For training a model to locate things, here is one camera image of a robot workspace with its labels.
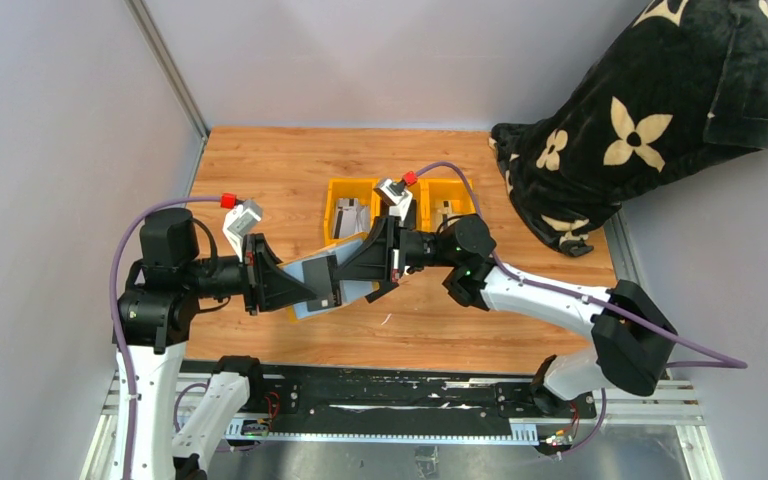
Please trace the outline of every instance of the white wall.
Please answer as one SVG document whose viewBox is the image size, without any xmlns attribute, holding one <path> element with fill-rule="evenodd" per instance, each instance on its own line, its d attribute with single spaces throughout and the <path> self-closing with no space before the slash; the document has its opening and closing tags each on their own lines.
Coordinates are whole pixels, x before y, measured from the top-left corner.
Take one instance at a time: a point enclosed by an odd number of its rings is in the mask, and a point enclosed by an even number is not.
<svg viewBox="0 0 768 480">
<path fill-rule="evenodd" d="M 566 100 L 648 0 L 148 0 L 211 125 L 488 129 Z"/>
<path fill-rule="evenodd" d="M 768 478 L 768 152 L 654 191 L 625 213 L 646 282 L 679 333 L 749 362 L 681 372 L 699 391 L 724 478 Z"/>
<path fill-rule="evenodd" d="M 123 1 L 0 1 L 0 479 L 78 476 L 114 369 L 111 255 L 198 145 Z"/>
</svg>

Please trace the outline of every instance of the yellow plastic tray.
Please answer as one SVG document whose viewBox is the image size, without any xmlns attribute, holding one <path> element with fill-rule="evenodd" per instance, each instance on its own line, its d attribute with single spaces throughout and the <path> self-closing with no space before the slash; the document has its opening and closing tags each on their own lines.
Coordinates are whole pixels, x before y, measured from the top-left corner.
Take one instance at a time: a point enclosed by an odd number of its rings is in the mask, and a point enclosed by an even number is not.
<svg viewBox="0 0 768 480">
<path fill-rule="evenodd" d="M 381 199 L 373 189 L 378 184 L 377 178 L 332 178 L 328 182 L 328 198 L 325 201 L 325 221 L 322 224 L 325 245 L 331 245 L 338 241 L 331 236 L 331 222 L 334 221 L 334 211 L 337 208 L 337 199 L 357 198 L 361 205 L 369 206 L 370 223 L 375 217 L 386 212 L 381 205 Z M 451 202 L 455 215 L 468 215 L 475 213 L 475 206 L 469 198 L 469 194 L 459 179 L 428 178 L 420 179 L 409 188 L 416 200 L 419 219 L 417 228 L 431 232 L 437 229 L 434 224 L 434 211 L 437 205 L 444 200 Z"/>
<path fill-rule="evenodd" d="M 325 234 L 325 245 L 340 240 L 331 236 L 334 212 L 337 209 L 337 200 L 340 198 L 357 198 L 361 205 L 369 207 L 369 221 L 375 220 L 379 215 L 381 203 L 373 189 L 378 184 L 377 178 L 332 178 L 328 182 L 328 198 L 325 200 L 325 221 L 322 229 Z"/>
<path fill-rule="evenodd" d="M 442 206 L 444 200 L 451 204 L 453 215 L 469 215 L 475 213 L 475 206 L 469 198 L 463 182 L 460 179 L 429 178 L 419 181 L 422 185 L 422 222 L 420 227 L 425 232 L 437 230 L 440 222 L 435 220 L 435 210 Z"/>
</svg>

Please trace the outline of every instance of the wooden tabletop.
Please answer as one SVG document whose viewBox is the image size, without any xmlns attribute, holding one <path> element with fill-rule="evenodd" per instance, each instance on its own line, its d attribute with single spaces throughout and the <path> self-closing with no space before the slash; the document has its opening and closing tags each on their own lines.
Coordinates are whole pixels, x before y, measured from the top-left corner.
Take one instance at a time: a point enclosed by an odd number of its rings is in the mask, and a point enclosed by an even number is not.
<svg viewBox="0 0 768 480">
<path fill-rule="evenodd" d="M 508 201 L 486 132 L 217 127 L 192 193 L 233 192 L 255 198 L 264 209 L 258 231 L 276 255 L 291 261 L 324 246 L 330 178 L 398 177 L 437 160 L 459 165 L 472 179 L 504 261 L 565 282 L 615 283 L 601 231 L 591 235 L 595 251 L 577 259 L 549 250 L 532 236 Z M 453 176 L 438 169 L 425 178 Z M 220 254 L 232 255 L 220 233 L 226 211 L 207 204 L 191 209 L 217 234 Z M 206 240 L 200 238 L 200 244 L 206 246 Z M 447 273 L 427 269 L 405 278 L 375 303 L 355 302 L 300 323 L 291 323 L 283 311 L 251 317 L 242 301 L 233 299 L 219 312 L 196 317 L 188 356 L 216 359 L 234 354 L 272 363 L 529 373 L 547 356 L 587 344 L 573 333 L 528 317 L 457 305 L 441 285 Z"/>
</svg>

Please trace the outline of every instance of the purple cable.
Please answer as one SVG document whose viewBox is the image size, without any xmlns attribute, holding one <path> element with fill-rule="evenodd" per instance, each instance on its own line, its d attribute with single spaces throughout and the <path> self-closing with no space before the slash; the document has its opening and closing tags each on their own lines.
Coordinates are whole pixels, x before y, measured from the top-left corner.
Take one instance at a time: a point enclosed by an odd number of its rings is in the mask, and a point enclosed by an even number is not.
<svg viewBox="0 0 768 480">
<path fill-rule="evenodd" d="M 131 352 L 127 348 L 125 343 L 125 332 L 122 329 L 122 319 L 119 318 L 119 306 L 117 304 L 116 296 L 116 284 L 118 283 L 119 264 L 122 261 L 122 254 L 125 252 L 125 245 L 137 229 L 137 226 L 142 222 L 149 214 L 173 205 L 180 205 L 183 203 L 195 203 L 195 202 L 219 202 L 221 197 L 183 197 L 173 200 L 167 200 L 160 202 L 152 207 L 147 208 L 141 214 L 128 225 L 125 229 L 125 233 L 122 235 L 122 239 L 119 240 L 119 245 L 116 246 L 116 251 L 113 254 L 113 263 L 110 266 L 110 281 L 108 283 L 108 289 L 110 294 L 110 318 L 113 320 L 113 332 L 116 337 L 116 346 L 122 353 L 122 363 L 125 367 L 125 379 L 128 384 L 128 394 L 130 400 L 128 400 L 128 428 L 125 432 L 125 451 L 123 454 L 122 465 L 122 478 L 131 478 L 131 464 L 134 460 L 134 440 L 137 433 L 137 380 L 134 376 L 134 360 L 131 358 Z"/>
<path fill-rule="evenodd" d="M 206 390 L 209 387 L 208 383 L 199 382 L 193 383 L 192 385 L 187 385 L 183 390 L 181 390 L 181 393 L 178 394 L 178 398 L 175 399 L 175 406 L 173 407 L 174 416 L 172 417 L 172 421 L 175 424 L 176 433 L 181 431 L 181 425 L 178 423 L 178 409 L 181 407 L 181 400 L 184 398 L 184 395 L 186 395 L 187 392 L 194 388 L 204 388 Z M 260 445 L 261 444 L 256 444 L 246 447 L 232 447 L 228 445 L 227 447 L 216 447 L 216 453 L 248 452 L 254 450 L 255 447 L 259 447 Z"/>
<path fill-rule="evenodd" d="M 475 213 L 478 214 L 479 217 L 484 218 L 484 215 L 481 213 L 481 207 L 478 205 L 478 198 L 475 196 L 475 192 L 472 191 L 472 187 L 469 186 L 469 181 L 466 178 L 466 175 L 464 175 L 463 171 L 458 168 L 457 165 L 451 163 L 451 162 L 434 162 L 429 165 L 426 165 L 419 170 L 416 171 L 416 176 L 420 177 L 429 171 L 438 168 L 438 167 L 447 167 L 454 171 L 458 177 L 460 177 L 461 181 L 464 184 L 464 187 L 466 187 L 466 192 L 469 194 L 470 200 L 472 200 L 472 204 L 475 206 Z M 538 282 L 536 280 L 530 280 L 527 278 L 520 278 L 516 273 L 512 272 L 503 262 L 502 259 L 499 258 L 499 254 L 496 253 L 496 251 L 493 251 L 493 261 L 496 262 L 496 266 L 499 267 L 499 270 L 505 274 L 505 276 L 509 277 L 512 280 L 515 280 L 516 282 L 520 284 L 530 285 L 532 287 L 542 288 L 545 290 L 549 290 L 555 293 L 560 293 L 562 295 L 567 295 L 570 297 L 573 297 L 577 300 L 584 301 L 585 297 L 587 297 L 587 301 L 598 305 L 604 309 L 610 310 L 618 315 L 623 316 L 624 318 L 627 318 L 634 323 L 637 323 L 638 325 L 657 333 L 658 335 L 661 335 L 662 337 L 675 342 L 679 345 L 683 345 L 695 352 L 701 353 L 702 355 L 705 355 L 707 357 L 713 358 L 718 360 L 717 362 L 706 362 L 706 361 L 687 361 L 687 362 L 673 362 L 668 363 L 666 366 L 667 368 L 683 368 L 683 367 L 710 367 L 710 368 L 735 368 L 735 369 L 744 369 L 747 368 L 746 362 L 742 360 L 738 360 L 736 358 L 730 357 L 728 355 L 724 355 L 722 353 L 716 352 L 714 350 L 711 350 L 710 348 L 703 347 L 702 345 L 699 345 L 695 342 L 692 342 L 690 340 L 685 340 L 678 335 L 675 335 L 671 332 L 668 332 L 667 330 L 664 330 L 663 328 L 649 322 L 645 318 L 635 314 L 634 312 L 630 312 L 618 305 L 614 305 L 612 303 L 605 302 L 603 300 L 589 297 L 588 295 L 582 294 L 580 292 L 577 292 L 575 290 L 570 290 L 568 288 L 559 287 L 557 285 L 552 285 L 544 282 Z M 590 432 L 587 437 L 582 440 L 581 442 L 577 443 L 575 446 L 573 446 L 571 449 L 567 450 L 567 452 L 563 456 L 570 455 L 571 453 L 583 448 L 588 443 L 590 443 L 593 438 L 595 438 L 596 433 L 599 431 L 600 428 L 602 428 L 602 423 L 605 421 L 605 416 L 607 415 L 608 411 L 608 398 L 605 393 L 605 389 L 602 389 L 602 410 L 599 412 L 599 418 L 596 420 L 596 426 L 593 428 L 593 430 Z M 532 460 L 529 462 L 526 462 L 526 465 L 529 464 L 535 464 L 540 463 L 544 460 L 551 459 L 553 457 L 540 457 L 536 460 Z"/>
<path fill-rule="evenodd" d="M 206 383 L 194 383 L 192 385 L 188 385 L 183 390 L 181 390 L 181 393 L 178 394 L 178 398 L 175 399 L 175 415 L 172 417 L 173 422 L 175 423 L 175 433 L 178 433 L 181 431 L 181 425 L 178 423 L 178 408 L 181 406 L 181 400 L 184 398 L 184 395 L 187 394 L 190 390 L 194 388 L 203 388 L 207 390 L 207 384 Z"/>
<path fill-rule="evenodd" d="M 461 178 L 461 181 L 463 182 L 464 186 L 466 187 L 466 191 L 469 194 L 469 198 L 472 200 L 472 203 L 475 205 L 475 212 L 478 214 L 479 217 L 484 217 L 481 214 L 481 207 L 478 205 L 478 199 L 475 197 L 475 192 L 472 191 L 472 188 L 469 186 L 469 181 L 467 181 L 466 176 L 464 175 L 463 171 L 461 171 L 460 168 L 458 168 L 456 165 L 450 163 L 450 162 L 434 162 L 430 165 L 427 165 L 423 168 L 420 168 L 416 171 L 416 176 L 419 177 L 425 173 L 427 173 L 429 170 L 432 170 L 437 167 L 448 167 Z M 632 322 L 657 333 L 658 335 L 661 335 L 662 337 L 666 338 L 667 340 L 670 340 L 671 342 L 675 342 L 679 345 L 683 345 L 695 352 L 701 353 L 702 355 L 705 355 L 706 357 L 710 357 L 716 360 L 719 360 L 720 363 L 716 362 L 676 362 L 673 365 L 677 367 L 682 366 L 717 366 L 718 368 L 737 368 L 737 369 L 744 369 L 747 367 L 746 362 L 742 360 L 738 360 L 736 358 L 730 357 L 728 355 L 724 355 L 722 353 L 716 352 L 714 350 L 711 350 L 710 348 L 703 347 L 702 345 L 699 345 L 695 342 L 692 342 L 690 340 L 686 340 L 684 338 L 679 337 L 678 335 L 668 332 L 667 330 L 664 330 L 663 328 L 649 322 L 645 318 L 641 317 L 640 315 L 637 315 L 634 312 L 630 312 L 618 305 L 614 305 L 612 303 L 606 302 L 604 300 L 600 300 L 598 298 L 592 298 L 586 294 L 583 294 L 581 292 L 570 290 L 568 288 L 559 287 L 557 285 L 552 285 L 549 283 L 544 282 L 538 282 L 535 280 L 530 280 L 528 278 L 520 278 L 516 273 L 512 272 L 499 258 L 499 254 L 493 251 L 493 260 L 496 262 L 496 265 L 499 267 L 499 270 L 502 271 L 506 276 L 511 278 L 512 280 L 517 281 L 518 283 L 524 284 L 524 285 L 530 285 L 532 287 L 542 288 L 544 290 L 549 290 L 555 293 L 560 293 L 562 295 L 567 295 L 570 297 L 573 297 L 577 300 L 583 300 L 586 298 L 586 301 L 593 303 L 595 305 L 598 305 L 606 310 L 610 310 L 618 315 L 623 316 L 624 318 L 627 318 L 628 320 L 631 320 Z"/>
</svg>

